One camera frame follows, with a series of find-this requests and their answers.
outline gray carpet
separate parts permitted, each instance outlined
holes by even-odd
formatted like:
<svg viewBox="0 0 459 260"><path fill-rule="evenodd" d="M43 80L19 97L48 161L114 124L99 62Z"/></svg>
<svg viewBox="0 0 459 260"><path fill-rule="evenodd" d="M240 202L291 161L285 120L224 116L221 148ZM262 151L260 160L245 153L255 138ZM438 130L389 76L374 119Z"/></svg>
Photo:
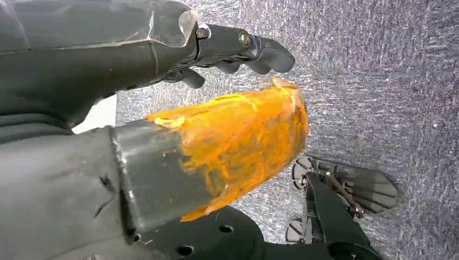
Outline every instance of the gray carpet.
<svg viewBox="0 0 459 260"><path fill-rule="evenodd" d="M307 152L378 169L401 199L361 221L387 259L449 260L459 252L459 2L186 0L201 22L245 28L287 46L297 63L282 77L306 96ZM117 124L146 113L259 89L259 76L199 70L199 90L182 84L120 93ZM265 239L283 243L301 214L290 168L237 201Z"/></svg>

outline black plastic part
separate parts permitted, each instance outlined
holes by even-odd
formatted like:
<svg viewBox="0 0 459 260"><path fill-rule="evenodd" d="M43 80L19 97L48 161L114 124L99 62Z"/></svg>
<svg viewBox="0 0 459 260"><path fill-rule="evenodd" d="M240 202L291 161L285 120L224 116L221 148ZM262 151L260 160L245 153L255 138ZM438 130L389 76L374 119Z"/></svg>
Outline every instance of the black plastic part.
<svg viewBox="0 0 459 260"><path fill-rule="evenodd" d="M266 67L273 69L276 72L289 72L295 64L293 55L285 49L280 43L259 36L252 37L252 49L257 50L254 55L252 64L260 70Z"/></svg>
<svg viewBox="0 0 459 260"><path fill-rule="evenodd" d="M186 260L262 259L265 244L253 220L232 207L193 222L172 221L141 233L137 243L161 252L159 259Z"/></svg>
<svg viewBox="0 0 459 260"><path fill-rule="evenodd" d="M241 64L246 64L258 74L271 69L285 73L292 69L295 58L278 42L249 35L250 45L245 47L239 41L247 32L238 28L206 24L209 37L198 40L199 53L194 66L217 67L225 73L235 73Z"/></svg>
<svg viewBox="0 0 459 260"><path fill-rule="evenodd" d="M125 244L110 128L0 145L0 165L0 259L86 259Z"/></svg>
<svg viewBox="0 0 459 260"><path fill-rule="evenodd" d="M364 209L379 213L397 205L397 188L380 171L352 167L314 157L304 158L311 162L314 171L322 175L327 171L332 173Z"/></svg>
<svg viewBox="0 0 459 260"><path fill-rule="evenodd" d="M181 168L186 157L178 132L146 120L116 127L114 132L134 230L150 231L213 199L203 174Z"/></svg>

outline robotic hand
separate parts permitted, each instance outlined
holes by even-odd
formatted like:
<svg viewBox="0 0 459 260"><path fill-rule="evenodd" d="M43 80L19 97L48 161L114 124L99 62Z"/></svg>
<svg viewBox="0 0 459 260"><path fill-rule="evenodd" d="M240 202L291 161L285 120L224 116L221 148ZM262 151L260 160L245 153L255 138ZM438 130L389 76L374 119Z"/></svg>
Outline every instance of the robotic hand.
<svg viewBox="0 0 459 260"><path fill-rule="evenodd" d="M1 259L151 259L131 246L135 232L214 197L179 167L181 137L146 120L71 128L118 90L201 87L191 66L263 74L294 64L276 41L198 26L170 0L0 0L0 24Z"/></svg>

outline transparent plastic film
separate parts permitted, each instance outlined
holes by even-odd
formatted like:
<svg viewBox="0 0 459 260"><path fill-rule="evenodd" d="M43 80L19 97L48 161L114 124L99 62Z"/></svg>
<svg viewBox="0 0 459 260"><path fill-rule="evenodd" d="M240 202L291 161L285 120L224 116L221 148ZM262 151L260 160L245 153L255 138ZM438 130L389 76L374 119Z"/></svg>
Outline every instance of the transparent plastic film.
<svg viewBox="0 0 459 260"><path fill-rule="evenodd" d="M279 173L305 145L306 107L295 84L273 79L259 91L158 112L147 120L178 131L187 174L200 174L213 199L182 217L197 219Z"/></svg>
<svg viewBox="0 0 459 260"><path fill-rule="evenodd" d="M180 48L197 19L173 0L0 0L0 53L136 42Z"/></svg>

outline robotic arm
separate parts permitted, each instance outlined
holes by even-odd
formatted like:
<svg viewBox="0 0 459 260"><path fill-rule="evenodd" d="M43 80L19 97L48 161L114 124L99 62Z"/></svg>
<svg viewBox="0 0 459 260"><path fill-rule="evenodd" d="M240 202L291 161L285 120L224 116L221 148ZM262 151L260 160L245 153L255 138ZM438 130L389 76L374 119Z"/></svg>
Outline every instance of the robotic arm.
<svg viewBox="0 0 459 260"><path fill-rule="evenodd" d="M119 90L201 87L192 66L264 74L294 62L274 40L198 25L176 1L0 0L0 259L380 259L353 221L395 205L378 172L299 158L293 245L264 242L224 207L301 151L307 115L291 83L71 131Z"/></svg>
<svg viewBox="0 0 459 260"><path fill-rule="evenodd" d="M192 10L169 0L0 0L0 24L1 259L151 259L132 246L135 233L215 198L201 174L180 167L183 134L148 120L79 135L72 126L119 90L201 87L191 66L233 73L246 64L264 74L294 64L276 41L198 26Z"/></svg>

